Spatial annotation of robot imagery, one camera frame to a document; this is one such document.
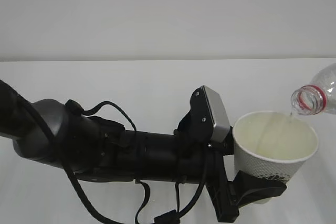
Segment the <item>cable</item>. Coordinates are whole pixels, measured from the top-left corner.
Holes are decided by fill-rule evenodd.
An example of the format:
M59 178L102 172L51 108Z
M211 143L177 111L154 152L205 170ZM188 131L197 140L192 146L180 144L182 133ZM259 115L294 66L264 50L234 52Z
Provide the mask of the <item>cable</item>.
M201 181L199 182L199 185L198 185L197 190L194 194L194 197L185 206L185 208L183 208L181 210L181 212L178 213L178 216L180 218L185 216L190 211L190 209L193 208L193 206L196 204L196 202L198 201L198 199L199 199L199 197L200 197L200 195L203 191L204 185L205 185L207 169L208 169L208 155L207 155L207 147L205 147L205 150L204 150L204 164L203 164L203 172L202 172Z
M98 105L96 105L95 107L93 107L91 110L84 110L82 112L82 115L93 115L96 114L103 106L105 105L111 105L113 107L115 107L128 121L129 123L132 125L133 129L134 129L134 134L137 133L137 127L135 127L135 124L133 123L133 121L129 118L129 116L118 106L116 105L114 102L110 102L110 101L103 101L101 103L99 103Z
M143 189L145 190L145 198L143 199L143 203L141 204L138 212L135 214L135 224L139 224L139 221L138 221L139 213L147 205L147 203L149 201L149 197L151 195L151 189L149 188L149 185L145 182L141 182L139 180L136 180L135 183L142 185Z
M180 184L179 182L175 183L177 214L180 213L180 188L179 188L179 184Z

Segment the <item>white table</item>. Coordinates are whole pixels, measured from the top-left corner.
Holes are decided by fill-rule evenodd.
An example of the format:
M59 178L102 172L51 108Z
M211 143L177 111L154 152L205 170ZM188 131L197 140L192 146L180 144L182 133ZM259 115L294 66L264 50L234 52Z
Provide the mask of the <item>white table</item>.
M193 90L206 84L219 92L231 124L256 110L289 113L292 91L309 82L334 59L2 62L0 79L30 101L74 99L84 108L112 100L125 109L140 131L171 134L189 110ZM130 125L114 109L101 113ZM317 131L320 149L308 160L279 198L240 210L237 224L334 223L336 219L336 115L304 118ZM229 177L232 160L227 161ZM143 189L134 183L82 183L94 206L104 215L134 223ZM175 208L174 184L150 182L152 196L140 214L141 223ZM195 185L181 186L182 206ZM61 169L18 157L10 140L0 141L0 222L6 224L97 223L77 198ZM215 224L206 191L182 223Z

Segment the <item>white wall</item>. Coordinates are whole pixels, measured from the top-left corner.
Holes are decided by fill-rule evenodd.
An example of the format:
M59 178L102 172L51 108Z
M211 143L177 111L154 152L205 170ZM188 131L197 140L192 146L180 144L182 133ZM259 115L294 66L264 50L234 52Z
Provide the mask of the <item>white wall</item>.
M0 79L34 102L74 99L84 108L112 100L125 109L140 131L171 134L189 110L193 90L206 84L222 96L231 124L256 110L289 113L290 95L334 59L2 62ZM115 110L101 113L126 120ZM336 115L305 117L315 128L320 149L287 184L279 198L240 210L236 224L332 224L336 220ZM232 160L227 172L233 175ZM134 223L143 189L134 183L82 183L104 215ZM152 196L140 223L175 208L174 184L150 182ZM182 206L195 185L181 186ZM98 224L86 212L61 169L18 157L10 140L0 141L0 223ZM207 192L182 223L217 223Z
M333 57L335 0L0 0L0 60Z

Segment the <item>cup rim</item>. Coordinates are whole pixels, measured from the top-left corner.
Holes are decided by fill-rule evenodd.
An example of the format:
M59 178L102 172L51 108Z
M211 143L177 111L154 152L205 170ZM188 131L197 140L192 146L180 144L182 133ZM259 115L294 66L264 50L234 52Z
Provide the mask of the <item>cup rim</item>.
M310 130L314 133L315 137L316 137L316 148L315 150L309 154L308 156L305 156L305 157L302 157L302 158L297 158L297 159L287 159L287 160L281 160L281 159L273 159L273 158L269 158L269 157L264 157L264 156L261 156L261 155L258 155L250 150L248 150L247 148L243 147L241 144L239 144L239 142L236 140L235 138L235 126L237 125L237 123L247 117L247 116L250 116L252 114L258 114L258 113L277 113L277 114L282 114L282 115L285 115L284 113L281 113L281 112L278 112L278 111L273 111L273 110L261 110L261 111L254 111L254 112L250 112L250 113L247 113L243 116L241 116L240 118L238 118L238 120L235 122L234 126L233 126L233 130L232 130L232 135L233 135L233 138L234 138L234 141L235 143L246 153L250 154L251 156L253 157L256 157L258 159L262 159L264 161L268 161L268 162L272 162L272 163L278 163L278 164L294 164L294 163L299 163L299 162L304 162L306 161L307 159L311 158L315 153L316 151L318 150L319 148L319 138L316 134L316 131L313 129L313 127L311 127L307 122L303 121L303 120L300 120L297 118L297 120L305 123L309 128Z

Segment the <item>black connector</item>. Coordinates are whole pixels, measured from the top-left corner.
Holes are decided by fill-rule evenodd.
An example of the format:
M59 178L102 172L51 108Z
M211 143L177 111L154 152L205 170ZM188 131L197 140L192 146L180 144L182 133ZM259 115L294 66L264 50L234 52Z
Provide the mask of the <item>black connector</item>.
M180 224L180 218L176 210L166 212L163 215L154 218L155 224Z

